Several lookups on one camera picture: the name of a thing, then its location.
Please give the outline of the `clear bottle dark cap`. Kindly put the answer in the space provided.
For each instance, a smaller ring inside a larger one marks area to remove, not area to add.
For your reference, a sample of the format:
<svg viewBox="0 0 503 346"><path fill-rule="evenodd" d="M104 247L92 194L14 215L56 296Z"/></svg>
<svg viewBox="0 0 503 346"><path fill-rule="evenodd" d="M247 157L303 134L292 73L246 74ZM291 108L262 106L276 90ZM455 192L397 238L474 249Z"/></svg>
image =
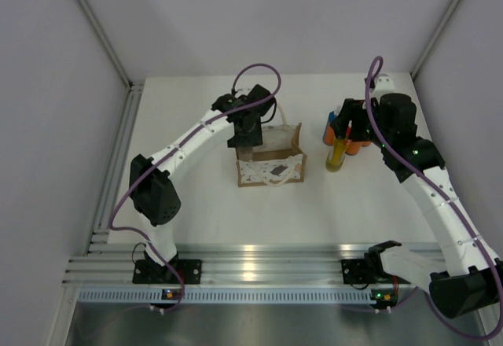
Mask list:
<svg viewBox="0 0 503 346"><path fill-rule="evenodd" d="M254 151L252 147L243 147L238 150L238 158L242 161L253 161Z"/></svg>

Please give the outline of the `yellow bottle red cap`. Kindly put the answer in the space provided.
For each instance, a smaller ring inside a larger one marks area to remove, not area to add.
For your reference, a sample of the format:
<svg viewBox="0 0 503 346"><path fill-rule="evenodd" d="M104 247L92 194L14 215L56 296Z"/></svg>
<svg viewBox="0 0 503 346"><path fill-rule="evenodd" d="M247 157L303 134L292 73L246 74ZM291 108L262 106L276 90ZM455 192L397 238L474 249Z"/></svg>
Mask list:
<svg viewBox="0 0 503 346"><path fill-rule="evenodd" d="M337 172L341 169L349 143L349 140L346 138L334 139L332 150L325 161L325 168L329 172Z"/></svg>

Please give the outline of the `canvas jute tote bag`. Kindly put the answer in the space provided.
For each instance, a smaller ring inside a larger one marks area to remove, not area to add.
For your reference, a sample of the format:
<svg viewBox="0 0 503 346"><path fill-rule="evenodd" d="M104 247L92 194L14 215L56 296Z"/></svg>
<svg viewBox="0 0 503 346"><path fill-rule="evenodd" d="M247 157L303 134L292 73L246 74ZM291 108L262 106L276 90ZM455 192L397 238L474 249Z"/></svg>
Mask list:
<svg viewBox="0 0 503 346"><path fill-rule="evenodd" d="M263 125L263 143L252 147L253 161L238 158L236 148L237 185L279 187L287 183L304 181L307 155L300 148L299 136L302 124L287 122L283 108L276 106L281 116L278 125Z"/></svg>

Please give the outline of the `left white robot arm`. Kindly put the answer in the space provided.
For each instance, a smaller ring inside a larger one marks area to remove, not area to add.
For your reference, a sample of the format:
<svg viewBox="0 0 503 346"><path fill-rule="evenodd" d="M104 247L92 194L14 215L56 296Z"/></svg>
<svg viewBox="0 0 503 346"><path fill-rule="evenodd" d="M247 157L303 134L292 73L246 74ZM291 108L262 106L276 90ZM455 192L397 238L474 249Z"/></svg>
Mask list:
<svg viewBox="0 0 503 346"><path fill-rule="evenodd" d="M274 97L260 85L237 97L219 97L204 117L176 142L151 156L137 155L130 163L130 194L149 238L146 259L159 282L172 281L178 256L171 220L182 202L175 187L196 164L218 145L254 147L263 143L261 118L274 105Z"/></svg>

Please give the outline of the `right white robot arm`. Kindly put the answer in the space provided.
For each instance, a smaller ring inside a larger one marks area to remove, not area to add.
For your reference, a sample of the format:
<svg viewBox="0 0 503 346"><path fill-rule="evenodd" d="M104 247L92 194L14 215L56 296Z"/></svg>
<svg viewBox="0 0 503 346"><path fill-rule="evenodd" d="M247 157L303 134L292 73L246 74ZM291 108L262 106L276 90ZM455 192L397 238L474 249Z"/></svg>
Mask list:
<svg viewBox="0 0 503 346"><path fill-rule="evenodd" d="M416 202L442 252L435 262L397 241L374 245L362 263L345 268L346 283L401 278L427 293L435 308L456 318L499 301L502 260L487 244L461 204L435 144L417 134L417 106L396 92L392 79L370 80L370 103L345 99L332 121L337 141L371 142L385 166Z"/></svg>

